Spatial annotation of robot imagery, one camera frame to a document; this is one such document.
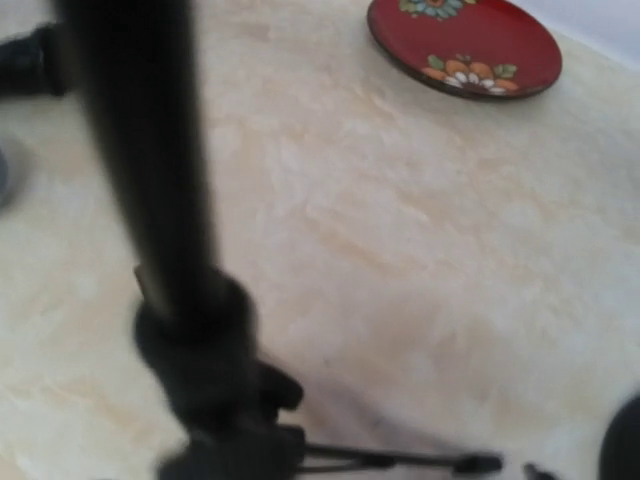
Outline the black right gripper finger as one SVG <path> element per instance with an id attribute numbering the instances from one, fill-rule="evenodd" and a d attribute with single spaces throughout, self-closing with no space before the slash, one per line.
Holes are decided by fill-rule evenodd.
<path id="1" fill-rule="evenodd" d="M 639 396 L 613 417 L 599 457 L 600 480 L 639 480 Z"/>

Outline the black tripod mic stand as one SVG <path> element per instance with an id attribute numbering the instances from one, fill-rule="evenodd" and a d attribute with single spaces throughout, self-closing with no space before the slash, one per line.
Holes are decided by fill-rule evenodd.
<path id="1" fill-rule="evenodd" d="M 133 334 L 188 441 L 161 479 L 293 479 L 396 466 L 460 477 L 501 471 L 489 453 L 416 455 L 311 444 L 282 425 L 304 392 L 260 360 L 254 305 L 220 266 L 209 214 L 192 5 L 57 1 L 76 86 L 139 256 Z"/>

